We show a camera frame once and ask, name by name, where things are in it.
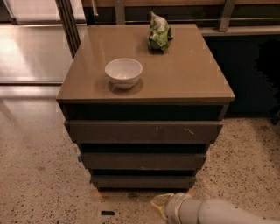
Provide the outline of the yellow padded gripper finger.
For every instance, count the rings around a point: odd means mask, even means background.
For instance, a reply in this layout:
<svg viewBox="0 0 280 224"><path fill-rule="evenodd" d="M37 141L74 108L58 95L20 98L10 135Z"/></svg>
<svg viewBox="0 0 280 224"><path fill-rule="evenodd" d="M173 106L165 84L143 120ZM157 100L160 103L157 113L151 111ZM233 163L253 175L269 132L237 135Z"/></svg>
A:
<svg viewBox="0 0 280 224"><path fill-rule="evenodd" d="M159 214L159 216L166 220L166 212L165 208L168 203L168 201L174 196L173 193L165 193L155 196L151 201L151 205L155 208L156 212Z"/></svg>

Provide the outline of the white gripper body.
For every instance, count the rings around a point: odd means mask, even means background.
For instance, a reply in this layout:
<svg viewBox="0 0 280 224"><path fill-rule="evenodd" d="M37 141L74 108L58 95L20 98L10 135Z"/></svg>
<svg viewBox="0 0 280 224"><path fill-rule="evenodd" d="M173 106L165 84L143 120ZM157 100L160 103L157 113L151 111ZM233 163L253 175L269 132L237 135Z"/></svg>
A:
<svg viewBox="0 0 280 224"><path fill-rule="evenodd" d="M183 202L192 196L188 193L176 193L165 204L165 216L168 224L182 224L179 211Z"/></svg>

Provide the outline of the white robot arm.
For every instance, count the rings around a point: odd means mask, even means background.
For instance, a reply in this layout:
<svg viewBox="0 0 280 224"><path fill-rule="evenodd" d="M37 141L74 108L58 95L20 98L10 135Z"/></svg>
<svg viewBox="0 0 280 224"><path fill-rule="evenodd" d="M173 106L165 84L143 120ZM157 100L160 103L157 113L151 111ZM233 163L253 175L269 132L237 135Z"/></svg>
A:
<svg viewBox="0 0 280 224"><path fill-rule="evenodd" d="M223 199L196 199L184 192L161 194L150 203L167 224L280 224Z"/></svg>

